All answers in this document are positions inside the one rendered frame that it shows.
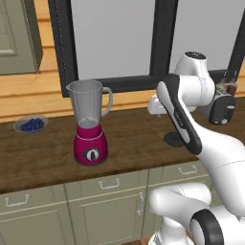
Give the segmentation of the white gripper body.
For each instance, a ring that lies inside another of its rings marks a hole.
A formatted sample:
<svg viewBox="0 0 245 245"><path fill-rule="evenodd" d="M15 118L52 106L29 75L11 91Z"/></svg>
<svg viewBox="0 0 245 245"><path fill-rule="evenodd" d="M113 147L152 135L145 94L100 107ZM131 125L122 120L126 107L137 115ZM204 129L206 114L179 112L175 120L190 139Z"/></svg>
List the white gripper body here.
<svg viewBox="0 0 245 245"><path fill-rule="evenodd" d="M167 111L159 101L156 95L153 95L147 105L147 111L151 115L162 115L166 114Z"/></svg>

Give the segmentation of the magenta blender with clear jar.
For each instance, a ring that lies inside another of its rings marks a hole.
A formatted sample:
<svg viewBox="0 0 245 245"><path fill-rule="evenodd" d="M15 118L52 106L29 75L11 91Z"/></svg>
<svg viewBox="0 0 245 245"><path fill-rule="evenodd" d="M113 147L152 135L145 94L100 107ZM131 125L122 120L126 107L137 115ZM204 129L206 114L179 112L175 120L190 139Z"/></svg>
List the magenta blender with clear jar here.
<svg viewBox="0 0 245 245"><path fill-rule="evenodd" d="M110 112L113 93L97 80L76 80L66 86L69 91L77 132L74 156L84 166L95 166L107 159L108 146L100 118Z"/></svg>

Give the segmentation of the olive drawer front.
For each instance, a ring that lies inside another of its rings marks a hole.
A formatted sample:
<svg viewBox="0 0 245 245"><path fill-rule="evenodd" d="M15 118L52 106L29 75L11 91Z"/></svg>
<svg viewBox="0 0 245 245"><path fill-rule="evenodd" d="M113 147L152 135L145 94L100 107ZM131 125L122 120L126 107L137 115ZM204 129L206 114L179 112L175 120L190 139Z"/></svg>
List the olive drawer front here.
<svg viewBox="0 0 245 245"><path fill-rule="evenodd" d="M65 189L68 199L74 200L144 187L147 184L147 177L148 171L140 170L68 183L65 185Z"/></svg>
<svg viewBox="0 0 245 245"><path fill-rule="evenodd" d="M26 205L8 208L5 205L5 198L21 200L26 194L31 196ZM41 208L51 208L67 203L63 185L43 187L37 189L26 189L21 191L0 194L0 214L11 212L30 212Z"/></svg>
<svg viewBox="0 0 245 245"><path fill-rule="evenodd" d="M208 186L212 184L208 173L199 161L152 168L148 175L150 186L187 182L200 182Z"/></svg>

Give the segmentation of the blueberries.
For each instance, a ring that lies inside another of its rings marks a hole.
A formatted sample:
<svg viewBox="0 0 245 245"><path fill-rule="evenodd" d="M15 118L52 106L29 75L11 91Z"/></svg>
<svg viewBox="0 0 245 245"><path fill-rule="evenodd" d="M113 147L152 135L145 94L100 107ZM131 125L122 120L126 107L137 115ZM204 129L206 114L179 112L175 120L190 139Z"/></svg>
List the blueberries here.
<svg viewBox="0 0 245 245"><path fill-rule="evenodd" d="M40 118L30 119L20 126L20 129L24 132L33 132L41 129L44 126L44 122Z"/></svg>

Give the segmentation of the grey glass bowl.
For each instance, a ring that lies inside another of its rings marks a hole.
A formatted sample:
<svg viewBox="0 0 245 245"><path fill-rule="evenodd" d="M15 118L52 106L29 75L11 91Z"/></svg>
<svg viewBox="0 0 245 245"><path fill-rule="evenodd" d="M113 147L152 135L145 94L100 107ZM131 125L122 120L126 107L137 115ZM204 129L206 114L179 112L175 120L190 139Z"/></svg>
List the grey glass bowl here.
<svg viewBox="0 0 245 245"><path fill-rule="evenodd" d="M33 131L33 132L24 132L20 129L20 126L27 122L28 120L30 119L36 119L36 118L40 118L43 122L44 122L44 126L37 130L37 131ZM30 116L26 116L26 117L22 117L20 118L17 122L15 122L13 124L13 129L17 132L20 132L20 133L23 133L23 134L35 134L35 133L38 133L40 132L47 124L48 124L48 119L45 117L45 116L42 116L42 115L30 115Z"/></svg>

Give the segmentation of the black window frame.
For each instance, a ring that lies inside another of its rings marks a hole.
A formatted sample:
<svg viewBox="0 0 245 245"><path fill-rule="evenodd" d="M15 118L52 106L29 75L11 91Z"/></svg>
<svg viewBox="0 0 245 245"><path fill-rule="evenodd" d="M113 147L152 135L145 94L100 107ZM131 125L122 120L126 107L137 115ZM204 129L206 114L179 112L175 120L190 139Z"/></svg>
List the black window frame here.
<svg viewBox="0 0 245 245"><path fill-rule="evenodd" d="M59 79L151 90L185 52L234 82L245 57L245 0L48 0Z"/></svg>

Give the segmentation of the olive wall cupboard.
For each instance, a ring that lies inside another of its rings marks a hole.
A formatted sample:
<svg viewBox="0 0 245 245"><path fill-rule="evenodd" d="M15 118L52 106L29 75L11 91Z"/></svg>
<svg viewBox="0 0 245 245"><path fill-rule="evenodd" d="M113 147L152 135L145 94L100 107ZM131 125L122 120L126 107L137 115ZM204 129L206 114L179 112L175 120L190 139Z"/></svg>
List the olive wall cupboard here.
<svg viewBox="0 0 245 245"><path fill-rule="evenodd" d="M33 0L0 0L0 75L37 73L43 57Z"/></svg>

